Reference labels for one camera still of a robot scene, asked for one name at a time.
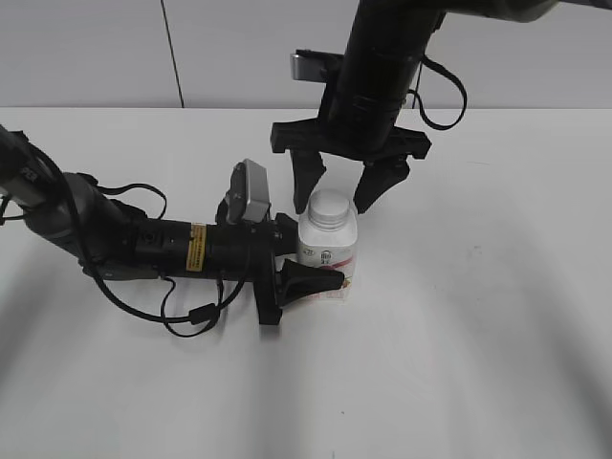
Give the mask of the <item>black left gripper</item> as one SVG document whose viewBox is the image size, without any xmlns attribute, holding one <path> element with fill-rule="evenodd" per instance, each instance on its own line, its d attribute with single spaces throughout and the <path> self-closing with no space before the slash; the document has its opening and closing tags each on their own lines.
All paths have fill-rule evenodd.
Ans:
<svg viewBox="0 0 612 459">
<path fill-rule="evenodd" d="M 215 223 L 208 226 L 208 276 L 251 283 L 261 325 L 277 326 L 280 307 L 342 287 L 342 272 L 289 259 L 275 274 L 274 256 L 295 255 L 298 247 L 298 222 L 288 214 L 278 212 L 274 220 L 266 214 L 258 223 L 242 219 L 235 224 L 228 216 L 229 206 L 221 203 Z"/>
</svg>

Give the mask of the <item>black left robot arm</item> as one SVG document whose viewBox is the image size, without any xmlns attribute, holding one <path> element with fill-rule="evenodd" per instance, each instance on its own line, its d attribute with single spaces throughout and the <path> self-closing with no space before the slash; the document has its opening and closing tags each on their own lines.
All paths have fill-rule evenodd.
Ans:
<svg viewBox="0 0 612 459">
<path fill-rule="evenodd" d="M 24 133 L 3 130 L 1 196 L 20 208 L 30 231 L 74 256 L 104 294 L 112 281 L 251 284 L 260 323 L 276 325 L 286 305 L 345 280 L 293 260 L 297 223 L 271 214 L 266 170 L 248 159 L 235 165 L 214 222 L 197 224 L 149 217 L 122 202 L 118 188 L 60 170 Z"/>
</svg>

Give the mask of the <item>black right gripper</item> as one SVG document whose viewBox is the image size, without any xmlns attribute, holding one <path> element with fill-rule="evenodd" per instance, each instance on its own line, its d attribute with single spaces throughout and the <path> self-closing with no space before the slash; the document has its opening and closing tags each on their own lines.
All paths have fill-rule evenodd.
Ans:
<svg viewBox="0 0 612 459">
<path fill-rule="evenodd" d="M 364 214 L 391 187 L 409 174 L 406 157 L 422 159 L 431 142 L 425 133 L 396 125 L 415 73 L 376 71 L 294 71 L 292 78 L 325 85 L 317 116 L 275 122 L 274 153 L 290 151 L 294 207 L 302 214 L 326 172 L 321 153 L 366 162 L 354 194 Z"/>
</svg>

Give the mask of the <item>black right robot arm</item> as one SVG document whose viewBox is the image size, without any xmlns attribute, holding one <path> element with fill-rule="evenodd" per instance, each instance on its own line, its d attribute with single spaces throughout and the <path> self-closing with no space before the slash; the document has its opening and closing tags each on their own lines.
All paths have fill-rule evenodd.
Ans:
<svg viewBox="0 0 612 459">
<path fill-rule="evenodd" d="M 325 173 L 324 154 L 363 165 L 353 197 L 358 213 L 408 177 L 409 158 L 426 157 L 431 147 L 426 134 L 396 121 L 406 97 L 421 98 L 410 86 L 420 66 L 446 77 L 460 94 L 467 92 L 456 75 L 426 56 L 447 14 L 530 23 L 554 6 L 553 1 L 361 1 L 343 53 L 295 51 L 292 78 L 325 86 L 315 117 L 272 127 L 273 152 L 291 155 L 295 211 L 305 211 Z"/>
</svg>

